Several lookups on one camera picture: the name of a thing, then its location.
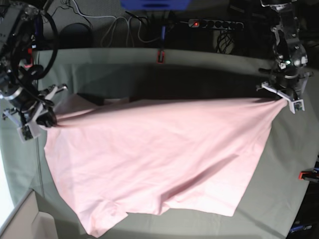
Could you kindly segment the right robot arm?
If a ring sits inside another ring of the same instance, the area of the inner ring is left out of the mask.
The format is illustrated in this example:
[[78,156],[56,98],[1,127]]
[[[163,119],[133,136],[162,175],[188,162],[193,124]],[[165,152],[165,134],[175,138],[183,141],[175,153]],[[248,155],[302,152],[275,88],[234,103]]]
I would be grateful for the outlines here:
[[11,108],[2,119],[24,127],[53,127],[55,94],[67,86],[37,88],[51,70],[59,49],[59,35],[47,12],[50,0],[2,0],[0,2],[0,97]]

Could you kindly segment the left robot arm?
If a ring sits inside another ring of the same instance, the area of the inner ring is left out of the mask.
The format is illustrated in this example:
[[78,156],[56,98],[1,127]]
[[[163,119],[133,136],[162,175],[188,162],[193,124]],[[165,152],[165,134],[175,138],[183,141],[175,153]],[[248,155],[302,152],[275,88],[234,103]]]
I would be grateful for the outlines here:
[[261,88],[275,93],[292,105],[300,105],[310,73],[303,68],[308,56],[299,38],[300,25],[295,14],[292,0],[262,0],[263,7],[269,7],[277,13],[279,23],[271,28],[275,36],[273,52],[274,65],[267,72],[269,79]]

